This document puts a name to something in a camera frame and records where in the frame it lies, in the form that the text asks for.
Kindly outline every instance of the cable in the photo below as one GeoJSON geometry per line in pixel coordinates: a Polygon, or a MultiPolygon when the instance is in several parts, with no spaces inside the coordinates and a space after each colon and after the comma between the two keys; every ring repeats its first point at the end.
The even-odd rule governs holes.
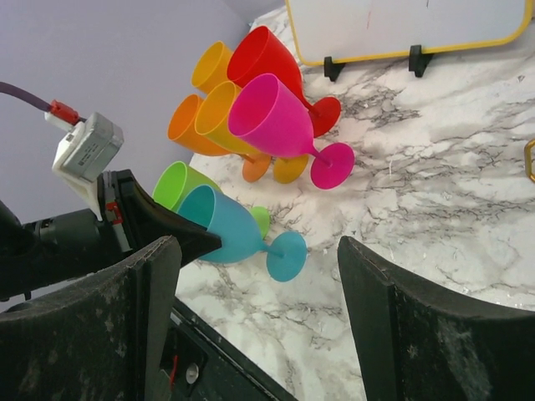
{"type": "Polygon", "coordinates": [[[0,82],[0,93],[8,94],[14,98],[20,99],[23,102],[31,104],[36,109],[50,113],[71,125],[76,125],[79,121],[85,122],[85,119],[78,115],[76,110],[71,109],[67,104],[63,104],[54,100],[52,103],[45,102],[34,94],[30,94],[18,86],[8,84],[7,82],[0,82]]]}
{"type": "Polygon", "coordinates": [[[26,92],[24,89],[20,89],[15,85],[8,84],[7,82],[0,82],[0,93],[9,94],[14,98],[21,99],[23,102],[31,104],[33,107],[44,111],[50,111],[50,103],[38,98],[34,94],[26,92]]]}

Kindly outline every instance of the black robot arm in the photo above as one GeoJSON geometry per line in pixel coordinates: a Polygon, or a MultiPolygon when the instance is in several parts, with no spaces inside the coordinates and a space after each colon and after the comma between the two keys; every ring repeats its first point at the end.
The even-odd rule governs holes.
{"type": "Polygon", "coordinates": [[[157,205],[130,170],[98,178],[104,219],[89,209],[23,226],[0,202],[0,299],[105,269],[163,236],[174,236],[181,266],[221,247],[205,227],[157,205]]]}

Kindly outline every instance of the white board with yellow border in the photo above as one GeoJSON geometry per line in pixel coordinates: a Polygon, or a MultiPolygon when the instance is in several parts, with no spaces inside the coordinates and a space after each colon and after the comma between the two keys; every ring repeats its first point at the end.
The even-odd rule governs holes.
{"type": "Polygon", "coordinates": [[[532,0],[286,0],[298,56],[320,65],[483,48],[511,42],[532,0]]]}

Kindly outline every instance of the lime green cup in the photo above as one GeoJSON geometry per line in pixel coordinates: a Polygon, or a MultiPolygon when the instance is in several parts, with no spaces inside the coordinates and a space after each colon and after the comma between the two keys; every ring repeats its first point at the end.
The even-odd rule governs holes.
{"type": "MultiPolygon", "coordinates": [[[[160,176],[152,191],[152,199],[154,199],[154,202],[176,213],[182,201],[200,185],[208,185],[222,193],[221,188],[204,174],[183,161],[176,161],[167,167],[160,176]]],[[[255,206],[250,210],[250,213],[260,227],[263,239],[268,234],[271,225],[269,211],[263,206],[255,206]]]]}

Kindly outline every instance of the cup rim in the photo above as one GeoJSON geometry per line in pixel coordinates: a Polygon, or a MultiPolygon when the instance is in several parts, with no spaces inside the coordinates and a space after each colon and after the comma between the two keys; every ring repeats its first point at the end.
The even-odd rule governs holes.
{"type": "Polygon", "coordinates": [[[227,78],[230,79],[232,82],[239,81],[242,79],[245,75],[249,73],[249,71],[252,70],[253,65],[260,59],[260,56],[264,53],[264,50],[266,49],[268,45],[268,38],[270,34],[270,30],[265,25],[260,25],[259,27],[254,28],[250,33],[247,34],[245,38],[237,45],[236,50],[234,50],[234,53],[232,54],[232,57],[228,63],[227,66],[227,78]],[[242,52],[245,52],[247,50],[246,44],[248,44],[250,41],[252,41],[256,36],[260,36],[262,38],[262,48],[259,49],[258,53],[255,54],[254,60],[251,61],[248,64],[248,69],[243,71],[243,73],[239,76],[236,76],[234,73],[234,69],[236,69],[235,64],[236,60],[238,60],[238,57],[241,58],[242,52]]]}
{"type": "Polygon", "coordinates": [[[225,44],[223,43],[223,41],[218,40],[217,42],[213,43],[209,48],[207,48],[206,51],[202,54],[202,56],[199,58],[199,60],[197,61],[197,64],[195,65],[195,68],[193,69],[193,73],[191,74],[191,85],[193,85],[194,88],[200,88],[214,74],[214,71],[216,71],[217,65],[222,60],[224,48],[225,48],[225,44]],[[210,58],[210,56],[212,56],[212,53],[214,52],[219,53],[217,57],[217,62],[214,63],[210,69],[208,69],[208,74],[204,74],[204,76],[199,77],[198,76],[199,67],[201,66],[202,63],[205,63],[206,60],[210,58]]]}
{"type": "Polygon", "coordinates": [[[278,97],[279,97],[279,94],[280,94],[280,80],[277,78],[277,76],[275,74],[272,74],[272,73],[265,73],[265,74],[260,74],[258,75],[257,77],[255,77],[254,79],[252,79],[249,84],[247,84],[245,86],[245,88],[242,89],[242,92],[236,97],[236,100],[234,101],[234,104],[232,105],[232,108],[231,108],[231,111],[228,113],[228,129],[232,132],[232,134],[234,136],[236,136],[237,138],[243,140],[243,138],[246,138],[247,136],[249,136],[250,134],[252,134],[254,131],[256,131],[258,129],[258,127],[260,127],[261,125],[264,124],[264,122],[271,116],[272,112],[273,112],[273,108],[275,107],[275,104],[277,103],[277,100],[278,100],[278,97]],[[243,132],[243,133],[238,133],[236,134],[236,130],[235,130],[235,127],[232,127],[233,126],[233,120],[235,119],[234,116],[234,113],[232,112],[235,105],[238,104],[238,100],[240,99],[240,96],[243,96],[243,94],[246,94],[247,93],[247,89],[248,90],[251,90],[251,88],[256,84],[258,85],[259,82],[261,82],[262,80],[269,80],[269,81],[273,81],[275,84],[273,85],[273,87],[275,88],[275,93],[273,94],[273,101],[270,105],[270,108],[269,110],[266,112],[266,114],[263,116],[262,120],[260,120],[253,128],[251,128],[248,132],[243,132]]]}
{"type": "Polygon", "coordinates": [[[176,108],[175,113],[173,113],[171,121],[169,122],[169,127],[167,128],[167,138],[169,140],[178,140],[185,132],[187,132],[187,130],[195,122],[196,116],[199,114],[201,103],[202,97],[198,94],[190,94],[186,96],[184,100],[182,100],[182,102],[176,108]],[[185,113],[189,111],[189,108],[192,106],[195,107],[195,113],[189,113],[185,115],[185,113]],[[180,128],[180,132],[176,135],[172,134],[176,131],[176,129],[171,128],[175,125],[178,125],[180,128]]]}
{"type": "Polygon", "coordinates": [[[230,113],[230,111],[232,109],[232,105],[236,101],[238,95],[239,95],[238,87],[232,81],[224,81],[224,82],[221,82],[220,84],[218,84],[208,94],[208,96],[206,97],[204,102],[202,102],[201,107],[197,110],[197,114],[196,114],[196,117],[195,117],[195,131],[199,135],[204,136],[204,135],[211,134],[213,131],[215,131],[216,129],[221,127],[221,125],[224,124],[225,121],[228,119],[228,115],[229,115],[229,113],[230,113]],[[232,102],[229,102],[227,110],[225,110],[225,112],[223,113],[222,117],[217,121],[216,124],[211,124],[208,127],[209,129],[201,130],[200,127],[199,127],[199,125],[200,125],[199,121],[202,120],[202,118],[204,117],[204,113],[206,113],[207,109],[214,109],[213,107],[211,107],[212,102],[214,102],[214,99],[216,99],[216,96],[219,95],[219,92],[223,91],[226,86],[229,86],[229,87],[232,86],[232,89],[233,89],[232,102]]]}
{"type": "Polygon", "coordinates": [[[175,161],[174,163],[171,163],[165,170],[163,173],[161,173],[160,175],[160,178],[158,179],[158,181],[156,182],[156,185],[154,187],[154,190],[152,191],[152,199],[158,203],[159,205],[162,205],[164,206],[166,209],[169,209],[171,211],[174,211],[173,209],[176,208],[176,202],[178,202],[178,200],[181,198],[181,195],[182,195],[182,192],[184,192],[184,188],[186,187],[186,181],[187,181],[187,176],[188,176],[188,169],[187,169],[187,164],[184,163],[183,161],[175,161]],[[170,174],[172,172],[173,169],[179,167],[182,171],[182,177],[184,177],[181,181],[181,183],[178,185],[178,190],[176,191],[176,196],[173,197],[173,205],[172,206],[166,206],[166,205],[162,205],[161,203],[159,203],[156,199],[155,199],[155,195],[156,195],[156,191],[158,189],[160,189],[160,185],[163,185],[163,180],[166,178],[166,175],[167,174],[170,174]]]}
{"type": "MultiPolygon", "coordinates": [[[[210,219],[208,221],[208,224],[206,225],[206,230],[209,231],[211,229],[211,224],[214,221],[214,213],[216,212],[216,208],[217,208],[216,190],[214,190],[211,186],[209,186],[207,184],[202,184],[202,185],[199,185],[199,186],[195,187],[189,194],[187,194],[186,198],[184,198],[184,200],[182,201],[182,203],[181,203],[180,207],[178,208],[178,210],[176,211],[176,213],[178,215],[182,216],[180,214],[180,211],[181,211],[182,207],[184,207],[184,205],[186,205],[186,202],[188,201],[188,198],[190,196],[192,196],[193,194],[195,194],[196,192],[198,192],[199,190],[209,190],[209,194],[210,194],[210,197],[211,197],[210,219]]],[[[182,216],[182,217],[184,217],[187,220],[190,220],[189,216],[182,216]]],[[[197,222],[197,221],[193,221],[193,222],[198,224],[199,226],[204,226],[200,222],[197,222]]]]}

